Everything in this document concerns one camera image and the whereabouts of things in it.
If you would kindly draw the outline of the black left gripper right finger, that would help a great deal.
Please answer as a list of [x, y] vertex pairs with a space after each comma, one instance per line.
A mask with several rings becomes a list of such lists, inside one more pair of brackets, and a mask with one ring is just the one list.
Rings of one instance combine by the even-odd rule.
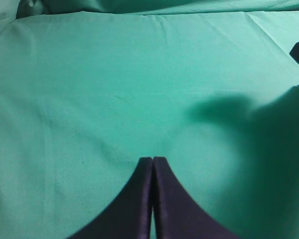
[[238, 239], [188, 194], [165, 157], [153, 159], [152, 188], [158, 239]]

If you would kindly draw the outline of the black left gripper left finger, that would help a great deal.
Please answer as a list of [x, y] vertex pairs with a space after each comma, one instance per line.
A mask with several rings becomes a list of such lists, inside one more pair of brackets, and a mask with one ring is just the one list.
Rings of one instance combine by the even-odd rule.
[[71, 239], [149, 239], [152, 159], [140, 158], [117, 197]]

